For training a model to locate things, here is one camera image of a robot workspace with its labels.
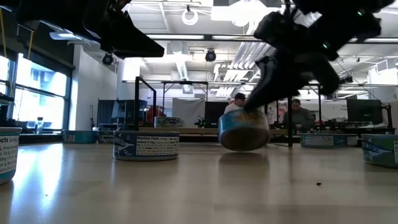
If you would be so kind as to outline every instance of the bottle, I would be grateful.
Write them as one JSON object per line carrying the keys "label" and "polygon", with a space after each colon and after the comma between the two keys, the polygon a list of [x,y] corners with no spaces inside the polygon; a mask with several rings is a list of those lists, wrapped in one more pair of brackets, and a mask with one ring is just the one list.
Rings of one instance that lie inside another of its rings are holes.
{"label": "bottle", "polygon": [[36,121],[36,134],[42,134],[43,133],[43,117],[37,117]]}

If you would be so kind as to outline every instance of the security camera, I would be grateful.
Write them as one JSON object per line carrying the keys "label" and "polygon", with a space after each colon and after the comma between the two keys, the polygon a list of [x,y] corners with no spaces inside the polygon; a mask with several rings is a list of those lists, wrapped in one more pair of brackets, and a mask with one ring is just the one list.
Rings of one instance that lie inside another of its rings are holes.
{"label": "security camera", "polygon": [[102,63],[104,63],[104,65],[112,65],[113,63],[113,57],[111,54],[106,54],[104,56],[104,58],[102,58]]}
{"label": "security camera", "polygon": [[216,53],[213,49],[207,50],[205,59],[207,62],[214,62],[216,60]]}

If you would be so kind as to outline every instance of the person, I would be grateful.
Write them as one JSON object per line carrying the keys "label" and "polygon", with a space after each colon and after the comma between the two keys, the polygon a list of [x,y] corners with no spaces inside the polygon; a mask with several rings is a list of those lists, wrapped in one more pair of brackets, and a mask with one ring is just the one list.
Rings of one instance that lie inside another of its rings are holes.
{"label": "person", "polygon": [[[308,131],[314,124],[310,111],[301,107],[299,99],[292,100],[292,121],[294,127],[301,132]],[[283,124],[285,126],[289,124],[288,113],[284,114]]]}
{"label": "person", "polygon": [[244,101],[246,100],[246,96],[243,93],[237,93],[235,95],[235,99],[230,102],[230,104],[225,108],[224,114],[233,111],[243,109]]}

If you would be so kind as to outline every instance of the man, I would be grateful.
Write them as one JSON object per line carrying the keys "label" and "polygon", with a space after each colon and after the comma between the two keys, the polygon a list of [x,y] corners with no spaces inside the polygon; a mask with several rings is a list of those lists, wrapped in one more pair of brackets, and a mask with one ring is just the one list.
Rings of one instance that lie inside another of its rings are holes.
{"label": "man", "polygon": [[246,96],[243,93],[237,93],[235,95],[235,100],[233,100],[232,103],[230,103],[224,111],[224,114],[232,111],[232,110],[239,110],[243,109],[244,106],[244,101],[246,100]]}
{"label": "man", "polygon": [[[308,131],[314,124],[314,120],[310,111],[301,107],[299,99],[292,100],[292,121],[296,129],[303,132]],[[287,126],[289,123],[288,112],[284,114],[283,124]]]}

